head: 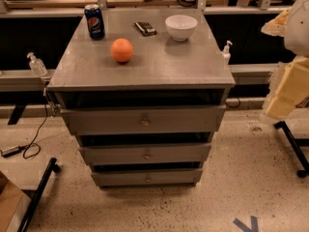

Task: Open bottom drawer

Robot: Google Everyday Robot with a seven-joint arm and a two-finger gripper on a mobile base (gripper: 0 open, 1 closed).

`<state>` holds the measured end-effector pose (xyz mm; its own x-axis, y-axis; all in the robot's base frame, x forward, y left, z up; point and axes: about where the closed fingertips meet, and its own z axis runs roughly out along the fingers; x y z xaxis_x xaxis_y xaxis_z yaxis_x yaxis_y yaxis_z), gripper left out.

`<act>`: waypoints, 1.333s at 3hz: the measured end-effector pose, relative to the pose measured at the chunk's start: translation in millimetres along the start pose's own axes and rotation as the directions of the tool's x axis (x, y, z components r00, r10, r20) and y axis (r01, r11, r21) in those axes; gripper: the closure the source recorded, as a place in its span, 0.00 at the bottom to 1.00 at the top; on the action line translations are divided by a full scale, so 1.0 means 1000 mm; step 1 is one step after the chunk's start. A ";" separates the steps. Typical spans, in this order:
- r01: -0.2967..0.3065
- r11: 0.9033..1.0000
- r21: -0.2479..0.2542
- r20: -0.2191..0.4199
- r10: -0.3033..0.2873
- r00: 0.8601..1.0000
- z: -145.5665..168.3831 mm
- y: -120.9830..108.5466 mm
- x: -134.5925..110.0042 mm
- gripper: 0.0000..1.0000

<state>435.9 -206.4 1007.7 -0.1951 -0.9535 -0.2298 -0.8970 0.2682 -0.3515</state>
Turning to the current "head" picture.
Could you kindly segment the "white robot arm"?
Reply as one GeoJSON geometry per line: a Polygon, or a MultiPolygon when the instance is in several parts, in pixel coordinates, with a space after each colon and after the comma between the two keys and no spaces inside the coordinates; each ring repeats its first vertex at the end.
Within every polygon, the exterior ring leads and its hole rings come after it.
{"type": "Polygon", "coordinates": [[[295,54],[292,62],[279,63],[271,74],[263,105],[267,117],[281,120],[309,96],[309,0],[296,0],[262,32],[283,37],[285,48],[295,54]]]}

